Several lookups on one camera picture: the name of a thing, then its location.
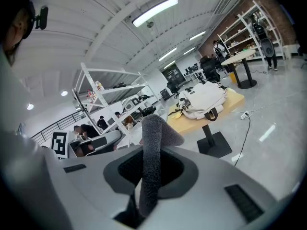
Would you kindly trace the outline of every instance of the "round light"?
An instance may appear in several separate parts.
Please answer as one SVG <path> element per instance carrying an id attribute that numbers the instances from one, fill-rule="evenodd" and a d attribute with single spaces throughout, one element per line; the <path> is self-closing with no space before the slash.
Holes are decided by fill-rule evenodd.
<path id="1" fill-rule="evenodd" d="M 33 108 L 34 108 L 34 105 L 31 104 L 31 103 L 27 106 L 27 109 L 28 109 L 28 110 L 32 110 Z"/>
<path id="2" fill-rule="evenodd" d="M 65 95 L 67 95 L 67 94 L 68 94 L 67 91 L 63 91 L 63 92 L 61 93 L 62 96 L 65 96 Z"/>

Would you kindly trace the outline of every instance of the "railing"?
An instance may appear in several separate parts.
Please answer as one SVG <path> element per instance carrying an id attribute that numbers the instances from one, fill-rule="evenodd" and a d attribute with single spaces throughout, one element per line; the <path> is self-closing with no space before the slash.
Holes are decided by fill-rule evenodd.
<path id="1" fill-rule="evenodd" d="M 78 122 L 79 120 L 85 118 L 85 115 L 82 111 L 78 111 L 76 113 L 70 114 L 69 116 L 60 119 L 59 121 L 49 125 L 47 128 L 41 130 L 36 135 L 33 135 L 31 138 L 36 141 L 39 145 L 46 142 L 51 138 L 52 132 L 54 130 L 63 130 L 73 123 Z"/>

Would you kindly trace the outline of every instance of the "wooden table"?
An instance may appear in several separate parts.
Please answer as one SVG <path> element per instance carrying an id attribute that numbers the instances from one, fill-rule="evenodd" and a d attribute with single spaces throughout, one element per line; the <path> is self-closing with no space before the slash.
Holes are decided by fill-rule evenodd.
<path id="1" fill-rule="evenodd" d="M 233 90 L 227 90 L 227 99 L 223 104 L 224 110 L 219 113 L 217 120 L 228 115 L 243 103 L 243 95 L 236 93 Z M 177 109 L 176 105 L 171 106 L 168 113 L 173 112 L 175 109 Z M 200 153 L 220 158 L 232 152 L 221 132 L 212 135 L 209 128 L 209 123 L 211 123 L 211 121 L 208 119 L 189 119 L 184 116 L 184 114 L 182 114 L 180 118 L 175 119 L 173 118 L 175 115 L 176 114 L 170 115 L 167 119 L 167 123 L 179 134 L 185 135 L 196 129 L 203 129 L 206 138 L 197 141 Z"/>
<path id="2" fill-rule="evenodd" d="M 240 89 L 249 89 L 249 88 L 254 87 L 257 84 L 257 81 L 252 79 L 252 77 L 251 77 L 250 70 L 249 70 L 249 67 L 248 67 L 248 63 L 246 62 L 246 59 L 245 59 L 246 57 L 253 55 L 255 52 L 256 52 L 255 49 L 244 50 L 242 52 L 237 53 L 235 56 L 228 58 L 227 60 L 225 60 L 221 63 L 222 66 L 229 65 L 232 68 L 234 75 L 236 77 L 236 81 L 238 83 L 238 87 Z M 248 76 L 248 79 L 244 80 L 242 82 L 240 82 L 239 77 L 236 73 L 236 69 L 232 65 L 232 63 L 240 61 L 240 60 L 242 60 L 245 71 L 246 71 L 247 76 Z"/>

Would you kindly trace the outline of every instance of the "white bag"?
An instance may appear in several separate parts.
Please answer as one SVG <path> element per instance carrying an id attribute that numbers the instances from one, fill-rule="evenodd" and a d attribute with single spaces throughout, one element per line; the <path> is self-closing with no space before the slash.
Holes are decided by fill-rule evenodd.
<path id="1" fill-rule="evenodd" d="M 222 104 L 227 98 L 227 92 L 218 87 L 218 84 L 206 82 L 199 83 L 191 90 L 191 92 L 182 91 L 179 93 L 179 108 L 182 109 L 184 101 L 181 98 L 190 101 L 190 106 L 183 110 L 183 114 L 191 119 L 202 119 L 206 117 L 211 121 L 217 119 L 218 113 L 223 111 Z"/>

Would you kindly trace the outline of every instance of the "black shirt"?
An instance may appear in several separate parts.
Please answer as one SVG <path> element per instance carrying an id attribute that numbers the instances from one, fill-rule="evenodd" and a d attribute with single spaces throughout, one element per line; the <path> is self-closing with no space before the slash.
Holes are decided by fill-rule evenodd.
<path id="1" fill-rule="evenodd" d="M 107 128 L 107 124 L 106 124 L 104 119 L 102 119 L 102 120 L 99 119 L 98 122 L 97 122 L 97 125 L 98 125 L 98 127 L 102 128 L 103 130 L 105 130 Z"/>
<path id="2" fill-rule="evenodd" d="M 91 125 L 81 125 L 82 134 L 86 132 L 88 138 L 99 136 L 98 132 Z"/>

